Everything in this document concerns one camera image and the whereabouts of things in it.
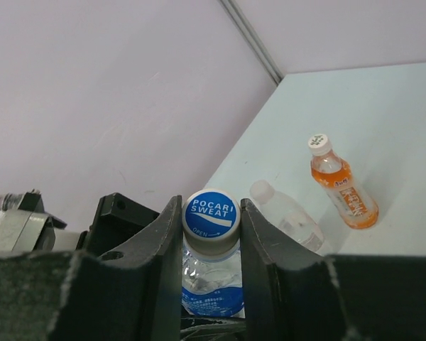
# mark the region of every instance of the pocari sweat logo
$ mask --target pocari sweat logo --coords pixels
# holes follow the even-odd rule
[[[227,233],[237,219],[234,202],[218,192],[206,192],[192,198],[184,215],[187,227],[205,238]]]

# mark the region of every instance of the white wall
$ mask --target white wall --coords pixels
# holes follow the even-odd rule
[[[83,230],[203,187],[274,90],[216,1],[0,1],[0,193]]]
[[[284,73],[426,61],[426,0],[236,0]]]

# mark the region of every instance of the pocari sweat bottle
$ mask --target pocari sweat bottle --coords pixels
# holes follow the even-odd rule
[[[240,207],[222,190],[201,190],[182,211],[182,304],[193,315],[244,317]]]

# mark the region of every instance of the mounting hole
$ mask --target mounting hole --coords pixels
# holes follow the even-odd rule
[[[126,208],[126,204],[123,200],[119,200],[116,202],[116,206],[119,210],[124,210]]]
[[[114,259],[123,258],[124,254],[120,251],[109,251],[101,256],[103,261],[113,261]]]

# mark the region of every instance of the clear plastic bottle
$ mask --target clear plastic bottle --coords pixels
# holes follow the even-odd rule
[[[222,261],[201,260],[183,248],[182,304],[189,313],[244,317],[240,257],[237,249]]]
[[[244,317],[238,202],[201,190],[184,204],[182,222],[183,306],[194,315]]]
[[[262,215],[275,227],[305,248],[316,252],[324,244],[324,235],[303,207],[267,181],[256,181],[250,189]]]
[[[378,219],[378,206],[354,179],[350,165],[333,152],[328,136],[314,135],[308,146],[312,177],[327,192],[344,222],[352,229],[373,226]]]

